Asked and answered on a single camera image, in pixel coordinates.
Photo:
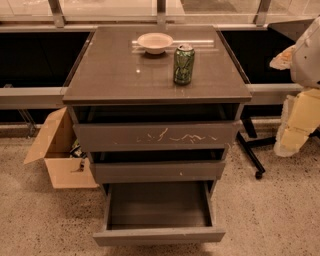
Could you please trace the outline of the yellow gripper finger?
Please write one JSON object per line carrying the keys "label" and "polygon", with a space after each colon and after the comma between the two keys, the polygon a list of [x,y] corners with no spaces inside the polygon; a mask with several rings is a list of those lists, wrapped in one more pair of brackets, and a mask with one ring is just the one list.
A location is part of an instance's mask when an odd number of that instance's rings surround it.
{"label": "yellow gripper finger", "polygon": [[320,90],[303,90],[297,96],[288,95],[283,104],[274,152],[290,157],[299,152],[309,135],[320,126]]}
{"label": "yellow gripper finger", "polygon": [[269,66],[277,70],[289,69],[292,63],[292,55],[294,50],[295,50],[294,45],[289,46],[288,48],[283,50],[281,53],[279,53],[276,57],[274,57],[270,61]]}

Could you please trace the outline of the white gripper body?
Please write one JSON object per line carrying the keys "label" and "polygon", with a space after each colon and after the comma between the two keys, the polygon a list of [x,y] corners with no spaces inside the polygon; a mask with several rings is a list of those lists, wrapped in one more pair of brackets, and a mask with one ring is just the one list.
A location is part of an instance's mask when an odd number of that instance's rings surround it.
{"label": "white gripper body", "polygon": [[320,88],[320,17],[296,41],[290,74],[303,87]]}

